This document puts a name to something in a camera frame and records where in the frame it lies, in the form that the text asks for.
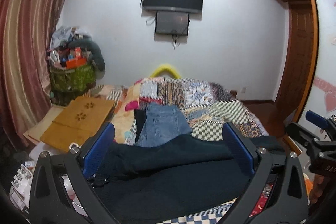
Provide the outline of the orange box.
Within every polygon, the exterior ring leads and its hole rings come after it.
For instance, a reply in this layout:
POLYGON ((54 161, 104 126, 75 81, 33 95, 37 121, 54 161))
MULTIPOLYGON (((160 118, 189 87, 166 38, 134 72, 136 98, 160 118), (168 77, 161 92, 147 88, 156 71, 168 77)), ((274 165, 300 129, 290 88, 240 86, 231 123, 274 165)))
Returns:
POLYGON ((66 61, 66 68, 67 69, 73 69, 73 68, 77 68, 77 67, 86 65, 86 63, 87 63, 87 59, 86 58, 84 58, 84 57, 76 57, 74 59, 66 61))

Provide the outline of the folded blue jeans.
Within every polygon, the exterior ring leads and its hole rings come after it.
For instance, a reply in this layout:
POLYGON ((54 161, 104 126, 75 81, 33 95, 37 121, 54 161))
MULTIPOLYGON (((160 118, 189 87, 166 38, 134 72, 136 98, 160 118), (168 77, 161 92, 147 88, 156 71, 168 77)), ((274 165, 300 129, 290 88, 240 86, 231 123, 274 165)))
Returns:
POLYGON ((192 133, 187 119, 175 105, 150 103, 145 111, 146 122, 137 146, 157 147, 179 135, 192 133))

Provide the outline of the folded black garment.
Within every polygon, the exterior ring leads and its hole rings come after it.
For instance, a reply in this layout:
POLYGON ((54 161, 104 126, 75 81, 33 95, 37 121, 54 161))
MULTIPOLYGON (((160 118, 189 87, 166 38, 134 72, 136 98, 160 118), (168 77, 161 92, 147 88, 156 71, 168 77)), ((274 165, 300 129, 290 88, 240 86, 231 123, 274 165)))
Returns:
POLYGON ((135 122, 136 122, 136 126, 137 126, 135 144, 138 145, 143 126, 145 125, 145 122, 146 122, 146 111, 135 109, 135 110, 133 110, 133 113, 134 113, 134 118, 135 118, 135 122))

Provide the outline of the small black wall monitor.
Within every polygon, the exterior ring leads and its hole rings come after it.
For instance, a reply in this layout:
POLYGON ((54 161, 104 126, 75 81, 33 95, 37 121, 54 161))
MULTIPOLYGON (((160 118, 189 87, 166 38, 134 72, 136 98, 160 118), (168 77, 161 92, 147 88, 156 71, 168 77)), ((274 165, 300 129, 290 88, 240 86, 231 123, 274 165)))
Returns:
POLYGON ((187 36, 190 14, 176 11, 157 11, 155 33, 159 35, 187 36))

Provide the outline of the floral orange blanket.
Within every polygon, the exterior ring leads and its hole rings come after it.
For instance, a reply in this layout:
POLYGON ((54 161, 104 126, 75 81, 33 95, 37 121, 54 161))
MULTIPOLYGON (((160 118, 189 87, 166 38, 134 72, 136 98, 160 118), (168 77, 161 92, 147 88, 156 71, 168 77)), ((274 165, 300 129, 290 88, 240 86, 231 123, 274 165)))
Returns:
POLYGON ((98 85, 88 90, 83 96, 114 101, 113 113, 107 118, 107 121, 114 125, 114 138, 117 143, 134 145, 137 129, 134 110, 127 110, 126 107, 130 105, 130 103, 139 103, 140 91, 140 83, 136 83, 131 87, 122 85, 98 85))

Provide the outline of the wooden lap desk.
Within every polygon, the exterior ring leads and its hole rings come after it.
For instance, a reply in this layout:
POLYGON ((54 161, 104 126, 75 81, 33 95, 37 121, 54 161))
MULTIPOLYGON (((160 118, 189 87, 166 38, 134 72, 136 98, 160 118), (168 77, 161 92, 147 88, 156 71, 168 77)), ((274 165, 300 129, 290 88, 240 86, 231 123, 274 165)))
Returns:
POLYGON ((52 121, 40 141, 64 152, 72 143, 83 145, 99 130, 114 105, 113 100, 79 96, 52 121))

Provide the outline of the green fabric storage bag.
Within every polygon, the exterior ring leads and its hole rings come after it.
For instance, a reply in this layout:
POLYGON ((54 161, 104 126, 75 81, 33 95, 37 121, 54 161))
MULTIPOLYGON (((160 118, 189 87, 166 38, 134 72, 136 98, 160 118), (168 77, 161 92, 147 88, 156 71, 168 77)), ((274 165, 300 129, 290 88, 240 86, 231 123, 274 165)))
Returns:
POLYGON ((96 82, 94 67, 85 64, 72 69, 50 68, 52 90, 57 92, 83 92, 96 82))

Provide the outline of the striped red curtain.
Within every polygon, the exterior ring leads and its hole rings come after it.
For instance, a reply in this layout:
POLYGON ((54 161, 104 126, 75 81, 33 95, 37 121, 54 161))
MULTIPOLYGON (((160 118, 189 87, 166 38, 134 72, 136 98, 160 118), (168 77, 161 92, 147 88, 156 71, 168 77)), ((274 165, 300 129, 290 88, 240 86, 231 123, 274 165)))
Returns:
POLYGON ((65 0, 1 0, 1 127, 14 148, 51 108, 46 54, 65 0))

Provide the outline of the dark teal pants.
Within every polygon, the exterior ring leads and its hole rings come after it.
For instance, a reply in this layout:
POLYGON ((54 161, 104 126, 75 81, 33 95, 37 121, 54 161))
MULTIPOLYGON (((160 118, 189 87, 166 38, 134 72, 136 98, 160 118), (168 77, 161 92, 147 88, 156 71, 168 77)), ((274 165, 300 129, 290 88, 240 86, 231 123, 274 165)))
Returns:
POLYGON ((92 182, 121 223, 159 223, 240 196, 249 182, 224 141, 181 135, 158 147, 113 143, 92 182))

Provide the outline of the patchwork patterned quilt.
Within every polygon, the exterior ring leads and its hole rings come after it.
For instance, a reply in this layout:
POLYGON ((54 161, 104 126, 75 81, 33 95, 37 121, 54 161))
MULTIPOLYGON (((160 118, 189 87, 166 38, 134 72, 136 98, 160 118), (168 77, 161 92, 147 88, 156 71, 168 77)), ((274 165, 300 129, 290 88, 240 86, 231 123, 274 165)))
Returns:
POLYGON ((192 135, 198 139, 221 140, 222 126, 226 122, 232 122, 247 137, 268 135, 243 102, 219 84, 165 77, 144 78, 136 83, 141 84, 139 103, 130 103, 127 110, 145 110, 151 102, 175 105, 186 117, 192 135))

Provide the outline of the yellow headboard arc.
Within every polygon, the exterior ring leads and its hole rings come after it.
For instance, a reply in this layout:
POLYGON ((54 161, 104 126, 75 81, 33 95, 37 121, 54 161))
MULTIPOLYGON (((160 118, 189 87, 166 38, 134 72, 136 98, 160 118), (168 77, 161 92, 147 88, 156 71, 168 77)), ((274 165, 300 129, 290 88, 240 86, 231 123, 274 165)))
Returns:
POLYGON ((174 79, 181 79, 181 75, 178 73, 175 67, 170 64, 162 64, 157 67, 154 72, 150 75, 151 78, 154 77, 161 77, 163 75, 169 75, 171 78, 174 79))

